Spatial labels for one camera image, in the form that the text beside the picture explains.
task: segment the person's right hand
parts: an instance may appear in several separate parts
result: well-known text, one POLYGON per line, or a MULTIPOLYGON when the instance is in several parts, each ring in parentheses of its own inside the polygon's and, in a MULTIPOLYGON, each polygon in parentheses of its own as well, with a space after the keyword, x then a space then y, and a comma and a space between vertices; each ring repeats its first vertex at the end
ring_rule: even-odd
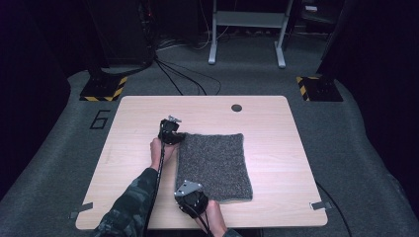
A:
MULTIPOLYGON (((209 230, 212 232, 214 237, 222 237, 227 231, 224 218, 222 217, 221 208, 219 207, 219 203, 216 200, 209 200, 207 210, 201 214, 201 218, 203 221, 206 221, 208 218, 209 223, 207 223, 207 226, 209 227, 209 230)), ((199 218, 195 218, 195 222, 197 222, 201 229, 207 233, 207 230, 204 228, 199 218)))

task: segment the camouflage jacket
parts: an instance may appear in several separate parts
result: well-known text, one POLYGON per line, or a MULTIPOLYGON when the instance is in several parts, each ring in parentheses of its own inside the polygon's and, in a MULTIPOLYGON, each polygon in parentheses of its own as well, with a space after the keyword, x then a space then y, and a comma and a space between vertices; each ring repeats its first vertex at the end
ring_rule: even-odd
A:
MULTIPOLYGON (((106 213, 91 237, 140 237, 143 235, 145 221, 154 196, 157 182, 157 171, 145 169, 132 181, 126 191, 115 201, 111 210, 106 213)), ((224 237, 241 237, 229 229, 224 237)))

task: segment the wooden table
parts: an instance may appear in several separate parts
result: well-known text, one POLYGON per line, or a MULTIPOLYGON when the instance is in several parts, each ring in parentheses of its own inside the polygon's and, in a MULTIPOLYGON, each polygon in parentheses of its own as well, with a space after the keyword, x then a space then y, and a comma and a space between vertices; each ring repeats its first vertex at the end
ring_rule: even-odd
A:
MULTIPOLYGON (((78 229, 93 229, 130 182, 150 165, 149 143, 159 123, 171 115, 181 119, 179 132, 244 135, 244 155, 253 188, 251 201, 223 203, 232 228, 322 226, 324 209, 296 129, 282 96, 130 96, 124 97, 103 148, 79 213, 78 229), (234 112, 233 105, 241 112, 234 112)), ((174 200, 177 160, 169 161, 149 222, 150 229, 198 228, 174 200)))

